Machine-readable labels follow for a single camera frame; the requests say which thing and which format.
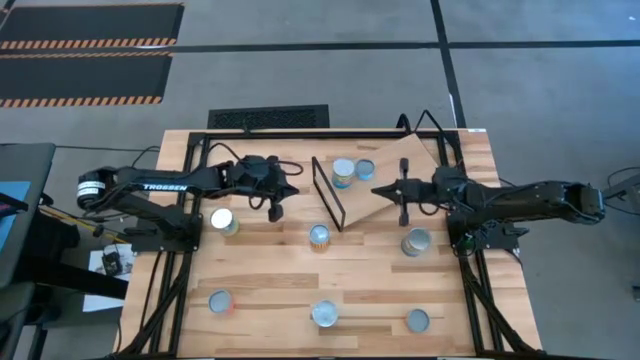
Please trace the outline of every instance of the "wooden table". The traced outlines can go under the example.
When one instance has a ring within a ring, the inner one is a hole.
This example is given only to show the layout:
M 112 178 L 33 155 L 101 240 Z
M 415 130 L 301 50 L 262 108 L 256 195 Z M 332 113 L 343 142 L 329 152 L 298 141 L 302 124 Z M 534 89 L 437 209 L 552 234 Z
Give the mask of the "wooden table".
M 487 133 L 460 130 L 459 135 L 469 176 L 499 186 Z M 182 170 L 188 136 L 187 130 L 165 133 L 158 169 Z M 223 141 L 241 157 L 278 155 L 302 164 L 305 171 L 288 178 L 300 189 L 300 195 L 282 202 L 285 213 L 277 223 L 268 222 L 268 206 L 251 210 L 247 198 L 203 201 L 201 213 L 205 219 L 217 205 L 230 207 L 240 220 L 240 231 L 224 238 L 205 221 L 200 249 L 193 256 L 179 356 L 474 354 L 460 269 L 448 244 L 444 212 L 427 217 L 410 206 L 411 226 L 428 228 L 433 243 L 423 255 L 409 258 L 400 250 L 400 240 L 408 228 L 398 226 L 397 207 L 390 206 L 339 233 L 312 184 L 312 156 L 319 161 L 344 155 L 357 157 L 389 141 L 393 140 Z M 423 142 L 439 162 L 435 141 Z M 218 147 L 210 154 L 208 164 L 230 158 Z M 176 196 L 154 193 L 151 199 L 167 205 L 175 203 Z M 329 250 L 322 254 L 311 251 L 308 243 L 308 231 L 318 223 L 332 230 Z M 485 255 L 496 305 L 522 338 L 539 348 L 519 264 L 504 251 L 486 251 Z M 123 345 L 138 331 L 155 257 L 141 254 L 135 261 L 122 312 Z M 161 273 L 162 265 L 147 316 L 157 300 Z M 218 288 L 233 294 L 232 315 L 214 315 L 208 309 L 208 298 Z M 311 320 L 312 305 L 322 299 L 338 306 L 340 318 L 334 327 L 320 329 Z M 413 308 L 424 309 L 431 317 L 431 326 L 423 334 L 412 334 L 405 326 L 405 315 Z M 481 305 L 479 309 L 484 343 L 489 349 L 486 314 Z M 171 319 L 173 309 L 167 314 Z M 168 346 L 170 323 L 164 322 L 161 351 Z

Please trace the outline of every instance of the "black robotic arm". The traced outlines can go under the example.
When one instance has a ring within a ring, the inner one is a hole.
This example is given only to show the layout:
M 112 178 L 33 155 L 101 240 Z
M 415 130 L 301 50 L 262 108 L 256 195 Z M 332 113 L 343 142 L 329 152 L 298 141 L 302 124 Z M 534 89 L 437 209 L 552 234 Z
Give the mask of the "black robotic arm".
M 189 172 L 103 167 L 79 177 L 77 203 L 85 215 L 116 210 L 138 217 L 138 226 L 125 230 L 133 251 L 193 251 L 199 246 L 200 214 L 185 214 L 177 205 L 161 206 L 133 193 L 190 193 L 204 199 L 240 195 L 249 198 L 253 209 L 269 200 L 269 221 L 276 222 L 283 216 L 280 202 L 299 192 L 287 183 L 280 163 L 276 156 L 248 155 L 237 162 L 201 164 Z M 251 202 L 254 198 L 257 205 Z
M 429 183 L 407 179 L 408 170 L 408 160 L 402 159 L 402 178 L 388 186 L 371 189 L 371 192 L 401 206 L 401 226 L 409 223 L 409 203 L 431 204 L 447 211 L 449 238 L 454 254 L 460 258 L 463 281 L 477 296 L 511 348 L 517 352 L 517 355 L 501 352 L 477 355 L 557 358 L 533 349 L 520 338 L 495 306 L 490 293 L 474 275 L 467 257 L 480 248 L 517 248 L 518 237 L 528 230 L 515 228 L 514 222 L 557 218 L 577 224 L 597 224 L 605 215 L 601 192 L 589 185 L 563 181 L 491 188 L 469 179 L 457 168 L 450 167 L 437 168 Z

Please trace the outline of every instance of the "wooden board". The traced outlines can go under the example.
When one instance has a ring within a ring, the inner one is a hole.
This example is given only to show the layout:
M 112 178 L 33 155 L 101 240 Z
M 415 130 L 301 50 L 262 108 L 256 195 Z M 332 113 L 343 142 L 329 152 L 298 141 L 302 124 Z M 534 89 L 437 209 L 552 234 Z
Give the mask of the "wooden board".
M 166 132 L 159 169 L 182 168 L 187 137 L 188 131 Z M 469 176 L 499 186 L 487 134 L 461 130 L 460 138 Z M 393 140 L 224 141 L 240 156 L 275 154 L 300 162 L 305 172 L 289 180 L 301 194 L 282 202 L 284 217 L 274 224 L 268 222 L 266 209 L 250 210 L 246 198 L 203 202 L 205 218 L 216 204 L 231 207 L 240 219 L 240 232 L 225 239 L 210 225 L 205 227 L 201 247 L 193 256 L 179 357 L 474 353 L 460 271 L 448 245 L 444 214 L 426 217 L 417 207 L 409 207 L 411 226 L 428 228 L 434 242 L 423 256 L 408 258 L 399 242 L 409 228 L 398 227 L 397 208 L 381 210 L 338 233 L 311 184 L 311 156 L 327 161 L 344 153 L 364 155 L 390 142 Z M 423 143 L 437 154 L 435 141 Z M 209 164 L 229 156 L 216 148 Z M 153 193 L 151 198 L 160 204 L 176 201 L 168 193 Z M 332 231 L 332 244 L 323 254 L 312 252 L 307 243 L 307 232 L 315 223 L 327 224 Z M 539 348 L 520 266 L 504 251 L 486 251 L 485 255 L 498 308 L 525 341 Z M 155 254 L 136 259 L 121 319 L 125 345 L 138 331 L 154 260 Z M 156 304 L 163 263 L 147 316 Z M 207 308 L 208 297 L 221 287 L 235 297 L 236 311 L 231 316 L 216 316 Z M 338 306 L 341 317 L 333 328 L 319 329 L 310 318 L 311 306 L 321 299 Z M 431 315 L 426 333 L 411 334 L 405 327 L 403 318 L 412 308 Z M 479 311 L 485 347 L 490 348 L 485 314 L 481 307 Z M 171 319 L 173 310 L 167 314 Z M 161 350 L 167 349 L 169 335 L 170 321 L 165 321 Z
M 325 175 L 329 179 L 329 185 L 334 189 L 342 208 L 345 211 L 344 227 L 362 220 L 367 216 L 374 214 L 386 207 L 394 206 L 391 201 L 381 196 L 371 193 L 371 189 L 390 185 L 399 176 L 400 159 L 409 159 L 409 178 L 422 179 L 430 181 L 431 176 L 436 171 L 438 164 L 433 160 L 431 154 L 424 147 L 417 135 L 409 135 L 400 140 L 376 148 L 363 154 L 363 148 L 357 149 L 357 153 L 344 153 L 338 157 L 346 157 L 352 159 L 354 163 L 359 159 L 368 159 L 376 165 L 376 170 L 372 179 L 361 181 L 354 176 L 353 183 L 346 189 L 339 189 L 331 182 L 333 174 L 333 158 L 329 158 L 326 162 L 322 162 Z M 320 174 L 316 174 L 316 182 L 320 186 L 320 190 L 327 198 L 327 203 L 332 209 L 334 215 L 340 221 L 341 211 L 334 199 L 330 199 L 331 193 L 327 189 L 327 184 L 323 181 Z

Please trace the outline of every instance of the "silver can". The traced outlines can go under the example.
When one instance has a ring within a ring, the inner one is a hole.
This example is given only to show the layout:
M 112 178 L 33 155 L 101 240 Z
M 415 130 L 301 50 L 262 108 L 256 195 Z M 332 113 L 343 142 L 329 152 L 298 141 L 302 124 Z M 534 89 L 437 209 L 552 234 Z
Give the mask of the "silver can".
M 431 245 L 431 234 L 429 234 L 429 231 L 423 228 L 414 228 L 402 239 L 400 247 L 405 255 L 415 257 L 427 250 L 429 245 Z
M 330 327 L 338 321 L 338 308 L 329 300 L 317 303 L 311 311 L 313 321 L 320 327 Z
M 211 213 L 211 226 L 224 236 L 231 236 L 238 232 L 238 219 L 227 208 L 216 208 Z
M 431 320 L 427 312 L 422 309 L 413 309 L 409 311 L 405 319 L 407 327 L 413 333 L 421 333 L 427 331 Z

